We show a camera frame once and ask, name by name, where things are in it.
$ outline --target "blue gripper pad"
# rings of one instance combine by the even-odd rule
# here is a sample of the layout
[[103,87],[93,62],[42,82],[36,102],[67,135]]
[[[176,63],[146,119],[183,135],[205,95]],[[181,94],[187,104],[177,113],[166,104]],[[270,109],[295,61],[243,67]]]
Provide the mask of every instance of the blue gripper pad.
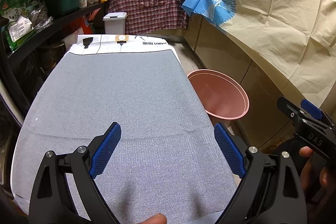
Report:
[[91,168],[89,171],[92,178],[95,179],[97,175],[103,173],[114,149],[120,141],[120,137],[121,127],[118,123],[116,123],[92,157]]
[[242,179],[245,174],[244,158],[235,143],[229,137],[228,133],[224,130],[220,123],[215,125],[215,139],[222,150],[222,153],[229,164],[232,173],[239,175]]
[[322,111],[306,99],[301,101],[301,107],[316,120],[322,119]]

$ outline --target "white container lid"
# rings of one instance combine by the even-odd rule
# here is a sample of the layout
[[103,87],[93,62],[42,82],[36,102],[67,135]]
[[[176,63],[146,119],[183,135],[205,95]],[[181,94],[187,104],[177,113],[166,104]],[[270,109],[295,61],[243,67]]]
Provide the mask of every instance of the white container lid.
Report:
[[127,17],[126,12],[122,13],[108,13],[106,16],[103,17],[103,20],[119,20],[119,19],[125,19]]

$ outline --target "pink trash can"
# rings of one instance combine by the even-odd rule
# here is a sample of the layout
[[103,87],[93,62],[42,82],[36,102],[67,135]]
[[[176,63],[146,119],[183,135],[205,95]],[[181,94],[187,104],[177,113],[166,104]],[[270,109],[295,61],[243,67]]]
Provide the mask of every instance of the pink trash can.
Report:
[[200,69],[188,74],[213,125],[243,117],[249,110],[249,98],[244,89],[231,77],[215,70]]

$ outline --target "silver screw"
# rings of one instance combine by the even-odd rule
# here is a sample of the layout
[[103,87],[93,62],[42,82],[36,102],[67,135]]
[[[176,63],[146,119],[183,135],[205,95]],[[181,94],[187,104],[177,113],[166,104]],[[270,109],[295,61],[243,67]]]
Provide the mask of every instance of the silver screw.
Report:
[[283,152],[281,153],[281,155],[282,155],[284,158],[289,158],[289,153],[286,152],[286,151],[283,151]]
[[254,147],[254,146],[250,146],[249,151],[254,154],[254,153],[258,152],[258,148]]
[[78,153],[84,153],[86,151],[86,147],[85,146],[80,146],[77,148],[77,152]]
[[53,153],[52,151],[48,151],[48,152],[45,154],[45,156],[46,156],[47,158],[50,158],[53,154],[54,154],[54,153]]

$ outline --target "gray tablecloth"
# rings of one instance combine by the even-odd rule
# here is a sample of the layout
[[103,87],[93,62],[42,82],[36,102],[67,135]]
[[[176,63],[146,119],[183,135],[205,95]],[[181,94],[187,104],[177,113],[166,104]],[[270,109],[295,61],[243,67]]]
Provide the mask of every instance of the gray tablecloth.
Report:
[[[236,185],[213,127],[171,50],[66,54],[36,96],[20,132],[12,190],[30,199],[48,150],[73,152],[121,125],[121,140],[95,182],[121,223],[161,212],[184,223],[223,210]],[[72,175],[69,188],[86,216]]]

